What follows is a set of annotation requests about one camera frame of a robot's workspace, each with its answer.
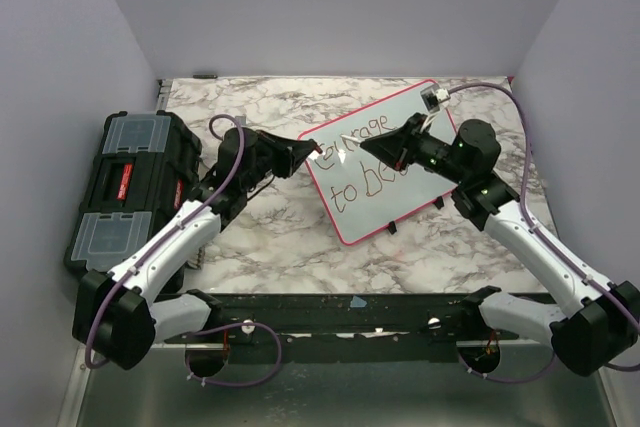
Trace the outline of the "whiteboard with pink frame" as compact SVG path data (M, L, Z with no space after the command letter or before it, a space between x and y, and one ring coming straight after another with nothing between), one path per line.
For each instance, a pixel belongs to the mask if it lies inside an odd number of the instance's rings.
M343 244L381 232L390 221L454 189L452 182L416 165L397 172L342 138L365 140L402 126L415 113L426 113L420 91L435 85L433 80L414 84L298 136L323 150L322 155L311 154L306 166Z

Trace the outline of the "whiteboard marker white barrel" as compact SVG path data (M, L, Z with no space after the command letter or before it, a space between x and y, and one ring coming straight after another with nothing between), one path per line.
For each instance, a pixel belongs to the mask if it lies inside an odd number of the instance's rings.
M343 140L353 143L356 146L360 146L361 140L356 137L342 135Z

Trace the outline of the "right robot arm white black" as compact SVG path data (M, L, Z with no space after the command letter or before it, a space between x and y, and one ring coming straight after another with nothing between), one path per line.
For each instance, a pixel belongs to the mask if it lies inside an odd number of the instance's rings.
M414 114L360 147L395 171L417 165L453 182L458 212L509 250L554 300L541 304L483 288L465 299L462 331L480 339L502 330L536 341L583 377L610 367L638 340L638 288L611 282L533 220L523 196L494 170L501 146L490 124L467 120L446 143L430 134L426 122L425 115Z

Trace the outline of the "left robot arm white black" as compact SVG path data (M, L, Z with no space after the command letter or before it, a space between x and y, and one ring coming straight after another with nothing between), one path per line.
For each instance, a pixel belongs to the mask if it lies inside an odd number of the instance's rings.
M199 290L160 300L162 289L242 212L263 180L291 177L320 150L313 140L246 127L228 130L214 166L168 224L123 262L82 278L72 335L85 346L86 365L112 362L129 370L155 343L184 334L214 340L222 327L218 301Z

